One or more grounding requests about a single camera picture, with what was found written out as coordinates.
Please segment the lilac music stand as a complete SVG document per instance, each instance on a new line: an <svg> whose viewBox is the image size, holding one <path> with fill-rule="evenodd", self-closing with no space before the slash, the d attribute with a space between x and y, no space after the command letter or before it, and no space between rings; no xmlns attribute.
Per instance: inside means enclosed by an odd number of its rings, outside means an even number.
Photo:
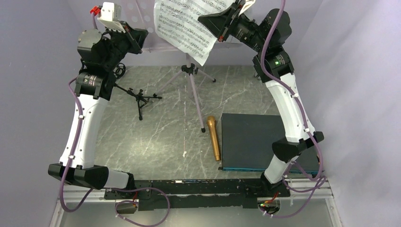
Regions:
<svg viewBox="0 0 401 227"><path fill-rule="evenodd" d="M160 38L156 34L154 25L155 0L123 0L121 1L121 3L123 5L123 10L126 13L126 17L129 20L129 23L134 25L135 27L145 28L149 32L149 35L143 47L143 52L173 53L180 51L179 49L172 46L170 43ZM228 48L237 48L240 46L241 44L239 42L229 39L227 42L224 43L216 42L212 49L228 49ZM213 82L215 82L216 79L206 74L202 70L200 70L199 67L201 65L198 64L192 57L190 57L188 54L185 53L183 54L186 57L186 62L182 65L181 69L174 76L172 76L167 83L161 86L153 95L161 96L162 92L168 85L170 85L178 76L184 75L188 80L189 97L193 98L195 101L200 121L201 131L205 132L204 122L202 119L201 108L198 98L198 88L195 84L194 77L197 74L201 74L204 76L204 78L209 78Z"/></svg>

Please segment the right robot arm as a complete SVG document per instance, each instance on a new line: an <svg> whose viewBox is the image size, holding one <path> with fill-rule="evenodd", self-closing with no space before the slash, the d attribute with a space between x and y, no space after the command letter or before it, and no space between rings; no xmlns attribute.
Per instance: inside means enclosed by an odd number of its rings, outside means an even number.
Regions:
<svg viewBox="0 0 401 227"><path fill-rule="evenodd" d="M305 150L315 148L320 156L319 143L324 139L306 114L292 61L283 47L292 33L285 4L282 1L278 9L270 10L260 23L245 14L252 0L237 0L222 12L197 19L219 42L232 36L256 52L254 69L277 105L285 137L272 144L273 157L261 175L261 192L266 196L279 190L285 174Z"/></svg>

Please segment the gold microphone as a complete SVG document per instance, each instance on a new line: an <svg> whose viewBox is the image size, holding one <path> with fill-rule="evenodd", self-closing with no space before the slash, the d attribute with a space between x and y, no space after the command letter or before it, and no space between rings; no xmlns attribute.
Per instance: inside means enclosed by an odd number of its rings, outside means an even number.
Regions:
<svg viewBox="0 0 401 227"><path fill-rule="evenodd" d="M217 124L216 119L214 116L207 117L207 126L209 128L209 134L213 149L214 158L216 161L221 160L221 154L219 150L219 142L218 142L218 135L217 135Z"/></svg>

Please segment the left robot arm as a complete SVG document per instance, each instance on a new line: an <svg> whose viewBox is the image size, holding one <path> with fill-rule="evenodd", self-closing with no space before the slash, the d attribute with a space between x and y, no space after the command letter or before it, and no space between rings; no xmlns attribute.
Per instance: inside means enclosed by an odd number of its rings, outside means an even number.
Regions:
<svg viewBox="0 0 401 227"><path fill-rule="evenodd" d="M114 71L126 54L142 52L147 36L147 30L132 28L126 22L122 22L122 31L90 29L79 35L77 51L82 68L72 92L74 118L59 162L48 167L50 176L90 189L117 188L125 199L135 194L132 174L95 165L94 161L100 123L116 82Z"/></svg>

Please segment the sheet music page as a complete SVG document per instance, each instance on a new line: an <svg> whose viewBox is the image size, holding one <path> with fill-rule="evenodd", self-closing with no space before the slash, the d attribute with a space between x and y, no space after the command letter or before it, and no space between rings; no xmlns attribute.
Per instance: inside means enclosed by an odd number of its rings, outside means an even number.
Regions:
<svg viewBox="0 0 401 227"><path fill-rule="evenodd" d="M233 0L156 0L156 34L203 66L217 38L199 16L223 12Z"/></svg>

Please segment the black microphone stand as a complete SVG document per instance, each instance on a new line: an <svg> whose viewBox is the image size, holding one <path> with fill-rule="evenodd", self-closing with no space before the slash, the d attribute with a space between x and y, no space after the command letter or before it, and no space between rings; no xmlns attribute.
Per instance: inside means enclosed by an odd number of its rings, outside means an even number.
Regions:
<svg viewBox="0 0 401 227"><path fill-rule="evenodd" d="M122 78L124 76L125 72L126 72L126 66L123 63L118 63L118 65L113 70L113 74L116 77L116 79ZM143 120L142 108L149 103L150 99L162 99L162 97L158 96L158 95L144 96L143 89L140 89L139 92L136 94L133 92L133 89L131 87L128 89L125 89L125 88L119 86L117 83L114 84L114 87L124 91L128 95L135 98L135 100L137 102L137 106L138 106L138 113L139 113L140 121Z"/></svg>

